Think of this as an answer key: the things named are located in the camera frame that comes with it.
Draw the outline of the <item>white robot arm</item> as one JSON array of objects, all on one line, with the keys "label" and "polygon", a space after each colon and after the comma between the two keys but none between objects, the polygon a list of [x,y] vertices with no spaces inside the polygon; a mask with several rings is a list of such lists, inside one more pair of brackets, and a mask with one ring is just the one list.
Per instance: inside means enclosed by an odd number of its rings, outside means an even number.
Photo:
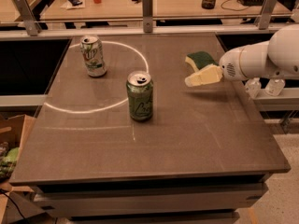
[{"label": "white robot arm", "polygon": [[272,35],[269,41],[230,49],[215,64],[207,57],[185,60],[194,70],[185,78],[188,87],[252,78],[297,79],[299,77],[299,25],[286,26]]}]

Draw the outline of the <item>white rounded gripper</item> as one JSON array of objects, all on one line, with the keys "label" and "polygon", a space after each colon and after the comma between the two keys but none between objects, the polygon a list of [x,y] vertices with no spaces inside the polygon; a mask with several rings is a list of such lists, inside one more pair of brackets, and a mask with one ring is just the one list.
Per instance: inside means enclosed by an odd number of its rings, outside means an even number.
[{"label": "white rounded gripper", "polygon": [[220,67],[215,64],[209,64],[186,77],[185,84],[188,87],[208,85],[220,82],[222,77],[231,81],[247,80],[248,78],[242,72],[240,65],[242,51],[243,48],[230,49],[221,57]]}]

